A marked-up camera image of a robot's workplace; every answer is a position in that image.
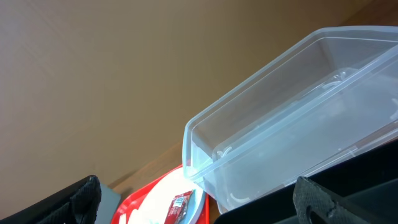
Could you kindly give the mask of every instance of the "red tray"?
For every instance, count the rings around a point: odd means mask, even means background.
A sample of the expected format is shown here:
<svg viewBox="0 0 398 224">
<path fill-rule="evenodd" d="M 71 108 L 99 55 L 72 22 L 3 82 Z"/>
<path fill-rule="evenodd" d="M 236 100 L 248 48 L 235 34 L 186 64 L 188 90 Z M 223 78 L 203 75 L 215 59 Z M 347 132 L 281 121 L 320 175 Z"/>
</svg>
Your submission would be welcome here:
<svg viewBox="0 0 398 224">
<path fill-rule="evenodd" d="M 141 206 L 141 203 L 144 201 L 144 199 L 147 197 L 147 194 L 152 190 L 155 185 L 163 179 L 167 174 L 171 173 L 175 169 L 178 169 L 182 167 L 182 165 L 179 165 L 178 167 L 170 170 L 166 174 L 164 174 L 162 177 L 159 177 L 158 179 L 152 181 L 145 187 L 137 190 L 136 192 L 132 193 L 130 196 L 128 196 L 122 204 L 120 204 L 119 208 L 116 210 L 115 214 L 113 215 L 112 222 L 111 224 L 119 224 L 119 218 L 122 214 L 126 214 L 126 220 L 129 220 L 131 211 L 134 209 L 139 209 Z M 197 224 L 209 224 L 209 195 L 206 194 L 206 200 L 205 200 L 205 205 L 203 206 L 203 210 L 201 211 L 201 214 L 199 216 L 199 219 L 197 221 Z"/>
</svg>

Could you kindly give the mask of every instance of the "clear plastic container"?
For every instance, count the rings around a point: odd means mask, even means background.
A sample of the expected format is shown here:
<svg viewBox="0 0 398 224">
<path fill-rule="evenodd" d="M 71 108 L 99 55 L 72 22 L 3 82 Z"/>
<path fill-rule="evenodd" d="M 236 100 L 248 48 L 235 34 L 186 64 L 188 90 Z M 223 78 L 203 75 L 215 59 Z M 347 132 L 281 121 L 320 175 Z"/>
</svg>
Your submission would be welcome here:
<svg viewBox="0 0 398 224">
<path fill-rule="evenodd" d="M 315 31 L 191 119 L 185 177 L 228 211 L 398 136 L 398 27 Z"/>
</svg>

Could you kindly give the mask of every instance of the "white plate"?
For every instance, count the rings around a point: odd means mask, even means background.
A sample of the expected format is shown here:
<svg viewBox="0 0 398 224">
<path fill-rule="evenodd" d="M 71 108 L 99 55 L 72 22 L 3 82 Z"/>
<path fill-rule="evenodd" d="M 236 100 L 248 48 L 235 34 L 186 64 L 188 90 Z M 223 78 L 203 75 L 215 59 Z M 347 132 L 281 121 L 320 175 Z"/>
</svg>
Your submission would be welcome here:
<svg viewBox="0 0 398 224">
<path fill-rule="evenodd" d="M 146 223 L 163 224 L 173 198 L 193 189 L 195 191 L 189 200 L 187 214 L 179 224 L 194 224 L 201 214 L 206 194 L 199 186 L 184 178 L 182 168 L 169 173 L 155 185 L 139 207 L 139 214 Z"/>
</svg>

